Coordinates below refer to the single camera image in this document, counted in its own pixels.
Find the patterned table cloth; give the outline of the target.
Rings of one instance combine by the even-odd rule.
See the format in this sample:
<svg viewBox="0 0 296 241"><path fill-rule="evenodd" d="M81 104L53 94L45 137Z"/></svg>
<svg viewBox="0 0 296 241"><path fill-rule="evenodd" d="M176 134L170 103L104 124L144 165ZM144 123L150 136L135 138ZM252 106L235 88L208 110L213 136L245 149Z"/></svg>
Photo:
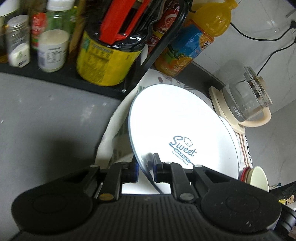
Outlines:
<svg viewBox="0 0 296 241"><path fill-rule="evenodd" d="M154 84L170 84L181 87L201 98L213 109L210 99L201 92L184 85L182 82L178 82L174 78L167 77L156 70L149 70L140 80L137 86L131 91L131 93L128 94L127 97L121 102L109 121L107 129L98 146L95 158L95 164L100 166L102 169L109 168L111 165L118 162L130 162L132 160L137 161L132 151L128 132L128 115L132 101L135 99L136 95L146 87ZM239 168L240 176L242 170L245 167L251 165L251 160L250 158L243 158L242 156L243 148L247 146L245 135L236 134L236 136L241 151L241 164ZM148 183L148 180L144 176L140 166L137 183L124 184L122 187L122 192L124 194L159 194L154 192L152 185Z"/></svg>

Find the blue Sweet Bakery plate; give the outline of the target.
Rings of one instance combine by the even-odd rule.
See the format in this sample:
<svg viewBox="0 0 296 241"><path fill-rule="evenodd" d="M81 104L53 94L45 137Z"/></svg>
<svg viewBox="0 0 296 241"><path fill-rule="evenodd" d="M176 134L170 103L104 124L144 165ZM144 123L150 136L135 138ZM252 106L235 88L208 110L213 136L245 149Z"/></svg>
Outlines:
<svg viewBox="0 0 296 241"><path fill-rule="evenodd" d="M139 92L128 115L132 151L155 193L170 186L153 178L152 155L184 169L202 165L234 179L237 154L218 114L195 94L175 85L154 84Z"/></svg>

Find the red drink can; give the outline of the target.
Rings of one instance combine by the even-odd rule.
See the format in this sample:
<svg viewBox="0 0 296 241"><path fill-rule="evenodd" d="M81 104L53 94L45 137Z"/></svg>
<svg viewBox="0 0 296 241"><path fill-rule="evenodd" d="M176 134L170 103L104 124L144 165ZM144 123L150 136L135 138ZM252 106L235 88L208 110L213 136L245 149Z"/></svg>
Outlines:
<svg viewBox="0 0 296 241"><path fill-rule="evenodd" d="M152 35L147 42L148 45L148 53L152 51L152 49L156 46L159 40L163 37L163 34L159 31L152 30Z"/></svg>
<svg viewBox="0 0 296 241"><path fill-rule="evenodd" d="M172 1L164 11L161 19L156 24L155 30L164 34L175 21L180 10L180 3L177 1Z"/></svg>

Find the small clear spice jar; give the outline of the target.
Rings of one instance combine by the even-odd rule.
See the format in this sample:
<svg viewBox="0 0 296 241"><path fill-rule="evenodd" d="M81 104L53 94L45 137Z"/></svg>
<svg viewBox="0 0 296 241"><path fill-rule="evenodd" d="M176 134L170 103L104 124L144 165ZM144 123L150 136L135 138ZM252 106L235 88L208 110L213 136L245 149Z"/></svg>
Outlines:
<svg viewBox="0 0 296 241"><path fill-rule="evenodd" d="M7 23L6 46L9 65L22 68L30 62L29 16L19 15Z"/></svg>

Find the small blue printed plate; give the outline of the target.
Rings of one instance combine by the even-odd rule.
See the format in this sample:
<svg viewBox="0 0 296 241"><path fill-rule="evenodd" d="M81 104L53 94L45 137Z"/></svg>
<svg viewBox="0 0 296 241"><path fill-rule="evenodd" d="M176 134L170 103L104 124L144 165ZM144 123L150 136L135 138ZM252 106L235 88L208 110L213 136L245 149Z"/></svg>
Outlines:
<svg viewBox="0 0 296 241"><path fill-rule="evenodd" d="M230 137L232 139L232 142L234 144L234 147L235 147L235 150L236 150L236 154L237 154L238 168L240 168L240 164L241 164L241 151L240 151L239 142L238 142L236 133L234 132L232 126L227 122L227 120L225 120L225 118L223 118L222 116L219 116L219 118L221 119L221 121L224 124L224 126L227 128L227 131L229 132L229 135L230 135Z"/></svg>

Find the white cap seasoning jar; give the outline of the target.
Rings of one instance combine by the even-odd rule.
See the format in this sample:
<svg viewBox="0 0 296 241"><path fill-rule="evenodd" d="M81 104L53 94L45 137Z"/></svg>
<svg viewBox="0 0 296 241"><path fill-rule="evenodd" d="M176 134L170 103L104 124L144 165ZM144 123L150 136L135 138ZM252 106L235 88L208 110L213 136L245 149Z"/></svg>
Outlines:
<svg viewBox="0 0 296 241"><path fill-rule="evenodd" d="M38 66L44 72L63 67L70 39L70 15L74 1L51 0L46 7L46 27L38 40Z"/></svg>

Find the cream kettle base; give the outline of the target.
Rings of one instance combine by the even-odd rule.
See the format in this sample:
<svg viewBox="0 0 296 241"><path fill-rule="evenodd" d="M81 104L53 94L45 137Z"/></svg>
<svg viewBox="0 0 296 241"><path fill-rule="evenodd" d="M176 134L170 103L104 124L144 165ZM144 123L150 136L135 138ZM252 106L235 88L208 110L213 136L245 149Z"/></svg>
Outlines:
<svg viewBox="0 0 296 241"><path fill-rule="evenodd" d="M234 129L234 132L239 134L245 134L245 128L239 124L239 121L236 120L236 118L232 114L230 108L228 107L224 99L222 90L218 90L212 86L209 88L209 94L215 112L219 116L222 116L225 120L227 120L227 122Z"/></svg>

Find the oil bottle yellow label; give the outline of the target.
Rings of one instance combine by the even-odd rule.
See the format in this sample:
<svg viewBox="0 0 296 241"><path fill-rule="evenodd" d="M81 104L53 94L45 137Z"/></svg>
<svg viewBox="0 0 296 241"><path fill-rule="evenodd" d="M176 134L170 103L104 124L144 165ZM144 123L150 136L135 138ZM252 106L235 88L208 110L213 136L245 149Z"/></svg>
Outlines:
<svg viewBox="0 0 296 241"><path fill-rule="evenodd" d="M162 1L94 1L78 51L76 70L98 86L127 76L152 34Z"/></svg>

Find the pale green bowl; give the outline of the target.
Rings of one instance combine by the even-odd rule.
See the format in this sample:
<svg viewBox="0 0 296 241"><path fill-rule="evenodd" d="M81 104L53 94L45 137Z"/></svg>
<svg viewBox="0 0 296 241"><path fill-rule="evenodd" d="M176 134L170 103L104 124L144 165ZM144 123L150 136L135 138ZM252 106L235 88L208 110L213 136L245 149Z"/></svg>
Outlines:
<svg viewBox="0 0 296 241"><path fill-rule="evenodd" d="M269 192L267 176L260 166L250 171L249 184L266 192Z"/></svg>

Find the orange juice bottle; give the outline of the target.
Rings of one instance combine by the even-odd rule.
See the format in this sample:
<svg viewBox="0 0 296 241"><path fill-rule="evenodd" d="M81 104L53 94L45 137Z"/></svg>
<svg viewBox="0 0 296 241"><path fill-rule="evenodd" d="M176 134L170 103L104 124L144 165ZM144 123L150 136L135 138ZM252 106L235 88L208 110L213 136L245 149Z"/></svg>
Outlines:
<svg viewBox="0 0 296 241"><path fill-rule="evenodd" d="M229 28L231 11L236 7L236 1L210 2L198 7L154 62L156 70L177 76Z"/></svg>

